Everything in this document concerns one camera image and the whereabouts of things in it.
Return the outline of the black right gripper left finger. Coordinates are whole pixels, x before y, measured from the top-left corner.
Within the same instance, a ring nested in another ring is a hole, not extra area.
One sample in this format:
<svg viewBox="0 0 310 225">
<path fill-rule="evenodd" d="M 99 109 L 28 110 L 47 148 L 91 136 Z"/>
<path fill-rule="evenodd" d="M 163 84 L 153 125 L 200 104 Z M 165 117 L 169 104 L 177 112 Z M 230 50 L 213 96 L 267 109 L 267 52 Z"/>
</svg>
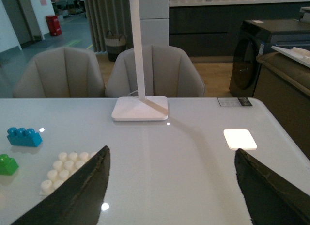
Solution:
<svg viewBox="0 0 310 225">
<path fill-rule="evenodd" d="M 109 181 L 106 145 L 51 195 L 13 222 L 14 225 L 95 225 Z"/>
</svg>

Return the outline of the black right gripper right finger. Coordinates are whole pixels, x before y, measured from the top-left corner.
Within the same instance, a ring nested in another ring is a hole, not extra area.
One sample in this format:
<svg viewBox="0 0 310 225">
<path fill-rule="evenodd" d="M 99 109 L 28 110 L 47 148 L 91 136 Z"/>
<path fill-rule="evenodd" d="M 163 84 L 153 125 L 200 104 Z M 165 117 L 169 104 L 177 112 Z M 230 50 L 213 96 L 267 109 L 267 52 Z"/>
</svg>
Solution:
<svg viewBox="0 0 310 225">
<path fill-rule="evenodd" d="M 238 149 L 234 165 L 239 188 L 254 225 L 308 225 L 310 196 Z"/>
</svg>

